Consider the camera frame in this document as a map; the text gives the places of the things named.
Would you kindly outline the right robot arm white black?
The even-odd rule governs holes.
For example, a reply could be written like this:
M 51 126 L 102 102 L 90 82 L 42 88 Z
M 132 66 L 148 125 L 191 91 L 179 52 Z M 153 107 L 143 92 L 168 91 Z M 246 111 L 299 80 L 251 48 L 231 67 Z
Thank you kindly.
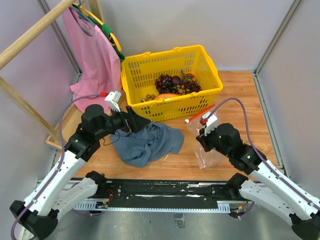
M 302 240 L 320 238 L 320 200 L 290 180 L 253 145 L 243 143 L 229 123 L 204 127 L 196 137 L 205 152 L 215 150 L 244 175 L 235 174 L 226 188 L 232 200 L 241 197 L 261 205 L 288 223 Z

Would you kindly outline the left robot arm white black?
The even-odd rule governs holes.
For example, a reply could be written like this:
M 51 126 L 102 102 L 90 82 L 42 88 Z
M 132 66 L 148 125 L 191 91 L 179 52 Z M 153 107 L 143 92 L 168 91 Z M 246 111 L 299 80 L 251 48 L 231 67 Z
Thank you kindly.
M 59 160 L 41 184 L 23 201 L 15 200 L 10 211 L 15 224 L 20 224 L 34 238 L 46 239 L 61 218 L 89 197 L 101 198 L 107 193 L 107 179 L 96 171 L 89 172 L 78 184 L 63 193 L 74 174 L 100 148 L 100 140 L 118 130 L 138 133 L 151 121 L 130 107 L 107 115 L 99 104 L 88 106 L 75 133 L 62 148 Z

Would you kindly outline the clear zip bag orange seal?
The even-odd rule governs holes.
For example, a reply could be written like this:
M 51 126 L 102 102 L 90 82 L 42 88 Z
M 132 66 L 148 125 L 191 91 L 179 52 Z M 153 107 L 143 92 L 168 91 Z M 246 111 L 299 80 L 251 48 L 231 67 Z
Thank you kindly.
M 184 120 L 187 129 L 196 138 L 194 153 L 200 169 L 212 168 L 226 159 L 225 156 L 216 151 L 209 143 L 209 134 L 213 133 L 213 130 L 220 123 L 217 113 L 214 113 L 206 120 L 214 108 L 214 104 L 210 105 Z

